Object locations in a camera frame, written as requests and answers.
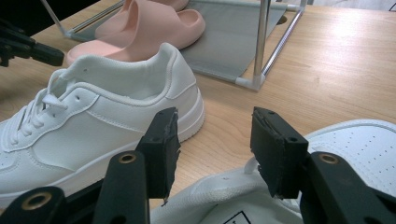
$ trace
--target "wooden table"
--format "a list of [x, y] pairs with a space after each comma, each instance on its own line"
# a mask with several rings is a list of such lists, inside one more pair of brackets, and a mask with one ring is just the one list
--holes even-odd
[[[64, 24], [71, 28], [110, 3], [102, 0]], [[285, 26], [276, 27], [268, 38], [267, 54]], [[64, 52], [78, 44], [55, 26], [33, 38]], [[28, 104], [56, 69], [25, 59], [0, 67], [0, 120]], [[260, 91], [196, 77], [205, 101], [205, 123], [182, 143], [172, 195], [205, 175], [241, 167], [252, 157], [253, 106], [275, 111], [301, 134], [351, 119], [396, 123], [396, 13], [307, 7]], [[160, 202], [150, 203], [153, 207]]]

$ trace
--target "dark background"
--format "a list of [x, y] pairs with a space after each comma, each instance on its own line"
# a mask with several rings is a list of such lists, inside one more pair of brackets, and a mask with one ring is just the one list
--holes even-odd
[[[99, 0], [47, 0], [59, 20]], [[0, 18], [34, 35], [54, 24], [40, 0], [0, 0]]]

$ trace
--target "pink slipper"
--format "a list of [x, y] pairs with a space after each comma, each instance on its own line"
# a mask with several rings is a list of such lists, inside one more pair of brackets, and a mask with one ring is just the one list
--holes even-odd
[[[98, 26], [95, 30], [95, 37], [101, 38], [106, 35], [113, 35], [115, 33], [121, 32], [128, 21], [129, 17], [129, 6], [134, 0], [125, 0], [120, 11], [118, 11], [114, 16], [110, 17], [107, 21]], [[168, 5], [175, 9], [175, 11], [180, 11], [188, 3], [189, 0], [149, 0], [164, 5]]]
[[164, 42], [177, 49], [186, 48], [205, 29], [204, 18], [193, 9], [176, 13], [172, 7], [160, 3], [134, 0], [129, 11], [125, 29], [75, 46], [67, 53], [67, 63], [71, 64], [77, 57], [86, 54], [124, 62], [143, 61], [155, 55]]

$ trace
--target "footwear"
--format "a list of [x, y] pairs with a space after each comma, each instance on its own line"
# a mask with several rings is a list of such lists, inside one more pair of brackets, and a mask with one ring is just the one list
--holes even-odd
[[57, 70], [28, 106], [0, 123], [0, 207], [37, 187], [68, 196], [100, 180], [109, 159], [134, 149], [155, 114], [172, 106], [181, 142], [202, 126], [204, 103], [169, 44], [143, 62], [89, 55]]
[[176, 13], [172, 7], [160, 3], [134, 0], [129, 11], [128, 24], [121, 32], [75, 46], [66, 55], [67, 63], [85, 54], [123, 62], [143, 61], [152, 57], [164, 42], [177, 49], [186, 48], [205, 29], [203, 17], [193, 9]]
[[308, 152], [341, 156], [366, 185], [396, 197], [396, 125], [355, 119], [308, 134]]
[[[134, 0], [125, 0], [121, 9], [114, 14], [114, 16], [110, 17], [104, 23], [102, 23], [95, 30], [95, 37], [101, 38], [106, 35], [113, 35], [115, 33], [121, 32], [128, 21], [129, 18], [129, 6]], [[183, 9], [188, 3], [189, 0], [151, 0], [153, 2], [161, 3], [164, 5], [168, 5], [172, 7], [175, 11], [180, 11]]]
[[297, 201], [272, 198], [257, 167], [250, 160], [198, 180], [151, 210], [150, 223], [303, 223]]

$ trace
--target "printed logo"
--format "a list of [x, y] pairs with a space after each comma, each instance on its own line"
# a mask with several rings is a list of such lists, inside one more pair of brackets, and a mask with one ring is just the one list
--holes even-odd
[[244, 211], [240, 211], [233, 217], [224, 222], [224, 224], [251, 224]]

